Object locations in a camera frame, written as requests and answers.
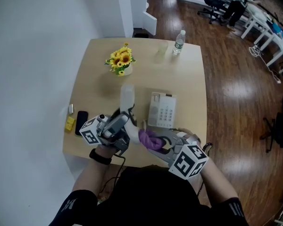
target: sunflower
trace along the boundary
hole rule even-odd
[[[121,54],[123,65],[128,65],[132,62],[132,55],[129,53],[122,53]]]
[[[117,57],[117,56],[119,56],[119,55],[120,55],[119,50],[117,50],[117,51],[114,51],[114,52],[110,55],[110,58],[115,58],[115,57]]]
[[[122,60],[120,60],[120,61],[117,63],[118,68],[123,67],[123,65],[124,65],[124,63],[123,63],[123,61],[122,61]]]
[[[123,53],[129,53],[129,54],[131,54],[132,49],[127,48],[127,47],[122,47],[118,52],[119,52],[120,55],[122,55]]]
[[[124,75],[125,75],[125,72],[123,70],[118,72],[118,76],[124,76]]]
[[[116,56],[114,59],[110,59],[110,64],[112,65],[112,68],[117,67],[117,64],[119,61],[121,61],[121,56]]]

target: black watch strap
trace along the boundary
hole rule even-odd
[[[102,157],[102,156],[96,154],[95,148],[91,150],[89,157],[96,160],[97,162],[105,164],[105,165],[109,165],[112,161],[111,158],[105,158],[105,157]]]

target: black wire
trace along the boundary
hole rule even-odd
[[[212,145],[212,143],[206,143],[205,145],[204,145],[204,147],[203,147],[203,151],[205,151],[206,150],[206,147],[207,146],[213,146]],[[201,186],[200,186],[200,189],[199,189],[199,191],[198,191],[198,193],[197,193],[197,197],[199,196],[199,194],[201,193],[201,191],[202,191],[202,188],[203,188],[203,185],[204,185],[204,182],[202,181],[202,183],[201,183]]]
[[[124,165],[124,163],[125,163],[125,161],[126,161],[126,158],[123,157],[123,156],[116,155],[116,154],[114,154],[114,156],[119,157],[119,158],[123,158],[124,161],[123,161],[123,163],[122,163],[120,169],[119,169],[118,172],[117,172],[117,176],[110,178],[110,179],[105,183],[105,185],[103,186],[103,189],[102,189],[99,193],[102,193],[102,192],[104,191],[105,187],[107,186],[107,183],[110,182],[112,179],[115,179],[115,181],[114,181],[114,186],[113,186],[113,189],[114,189],[114,188],[115,188],[115,185],[117,184],[117,179],[120,178],[118,175],[119,175],[121,169],[123,168],[123,165]]]
[[[119,156],[119,155],[116,155],[116,154],[114,154],[114,156],[119,157],[119,158],[123,158],[123,159],[124,159],[124,161],[123,161],[123,163],[122,163],[121,167],[119,168],[119,170],[118,170],[118,172],[117,172],[117,176],[116,176],[116,178],[115,178],[115,180],[114,180],[114,186],[113,186],[113,189],[115,188],[115,185],[117,184],[117,178],[118,178],[118,175],[119,175],[119,173],[120,173],[120,171],[121,171],[121,169],[122,169],[122,167],[123,167],[123,165],[124,165],[124,163],[125,163],[125,161],[126,161],[126,158],[125,158],[125,157],[123,157],[123,156]]]
[[[115,179],[115,178],[116,178],[116,177],[110,178],[110,179],[105,183],[105,185],[103,186],[103,189],[102,189],[102,191],[100,191],[100,193],[102,193],[102,192],[104,191],[104,189],[105,189],[107,183],[110,182],[112,179]]]

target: flower pot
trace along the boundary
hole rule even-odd
[[[132,71],[133,71],[133,66],[131,64],[129,64],[129,67],[124,69],[124,72],[125,72],[124,76],[130,75],[132,73]]]

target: plastic bottle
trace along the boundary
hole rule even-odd
[[[185,30],[181,30],[180,34],[176,37],[176,42],[173,48],[174,54],[179,54],[183,48],[183,44],[185,41]]]

